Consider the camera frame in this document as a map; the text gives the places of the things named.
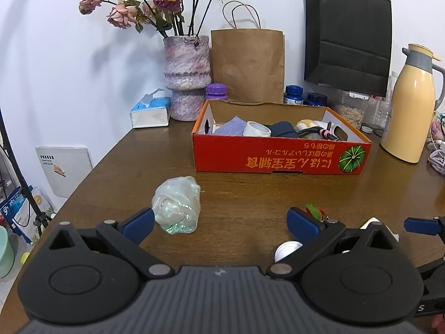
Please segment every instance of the blue and white tissue package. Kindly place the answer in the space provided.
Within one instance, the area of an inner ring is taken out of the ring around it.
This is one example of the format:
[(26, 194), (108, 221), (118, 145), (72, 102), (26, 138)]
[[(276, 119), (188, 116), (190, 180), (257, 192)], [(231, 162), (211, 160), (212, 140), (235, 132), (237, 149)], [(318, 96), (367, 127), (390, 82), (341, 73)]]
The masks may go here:
[(166, 127), (170, 119), (170, 98), (146, 94), (130, 112), (133, 128)]

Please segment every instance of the metal screw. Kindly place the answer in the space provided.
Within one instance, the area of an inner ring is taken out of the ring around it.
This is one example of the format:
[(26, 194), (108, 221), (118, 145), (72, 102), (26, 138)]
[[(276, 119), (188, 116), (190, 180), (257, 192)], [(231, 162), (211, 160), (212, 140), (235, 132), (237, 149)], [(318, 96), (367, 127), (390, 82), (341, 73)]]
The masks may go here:
[(167, 275), (170, 270), (170, 266), (167, 266), (165, 264), (155, 264), (150, 266), (148, 272), (155, 276), (164, 276)]
[(292, 272), (292, 266), (285, 263), (273, 264), (270, 270), (275, 275), (287, 275)]

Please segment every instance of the green bucket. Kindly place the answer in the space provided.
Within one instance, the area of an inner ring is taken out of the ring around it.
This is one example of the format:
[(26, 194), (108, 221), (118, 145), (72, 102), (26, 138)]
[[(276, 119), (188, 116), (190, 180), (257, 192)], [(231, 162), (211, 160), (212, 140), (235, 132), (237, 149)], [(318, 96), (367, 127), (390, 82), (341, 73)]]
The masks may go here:
[(14, 251), (8, 240), (8, 231), (0, 226), (0, 278), (5, 277), (14, 265)]

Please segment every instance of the tripod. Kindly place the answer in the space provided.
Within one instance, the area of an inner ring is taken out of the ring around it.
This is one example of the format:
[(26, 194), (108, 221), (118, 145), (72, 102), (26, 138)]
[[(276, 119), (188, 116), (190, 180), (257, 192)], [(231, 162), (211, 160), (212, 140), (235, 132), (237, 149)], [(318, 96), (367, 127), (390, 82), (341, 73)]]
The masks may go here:
[(6, 132), (6, 127), (3, 122), (3, 116), (1, 114), (1, 109), (0, 109), (0, 134), (3, 139), (3, 147), (2, 147), (3, 151), (6, 157), (11, 162), (14, 172), (17, 175), (17, 178), (21, 186), (21, 194), (23, 194), (23, 196), (28, 200), (28, 202), (31, 204), (31, 207), (33, 208), (36, 214), (36, 220), (33, 222), (33, 225), (37, 226), (37, 231), (39, 232), (39, 236), (42, 236), (42, 226), (44, 228), (48, 227), (48, 221), (51, 221), (51, 217), (49, 217), (45, 212), (40, 211), (39, 206), (35, 202), (33, 194), (31, 193), (31, 190), (29, 189), (29, 186), (26, 183), (26, 180), (23, 177), (22, 172), (20, 171), (16, 157), (14, 156), (13, 149), (9, 142), (8, 134)]

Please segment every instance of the ceramic vase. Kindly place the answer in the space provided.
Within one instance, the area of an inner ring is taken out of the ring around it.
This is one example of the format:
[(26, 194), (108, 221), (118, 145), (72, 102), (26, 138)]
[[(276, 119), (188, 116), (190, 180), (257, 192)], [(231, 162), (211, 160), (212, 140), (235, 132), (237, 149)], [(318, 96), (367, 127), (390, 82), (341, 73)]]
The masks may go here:
[(165, 86), (173, 91), (170, 115), (195, 121), (211, 83), (209, 37), (171, 36), (164, 39)]

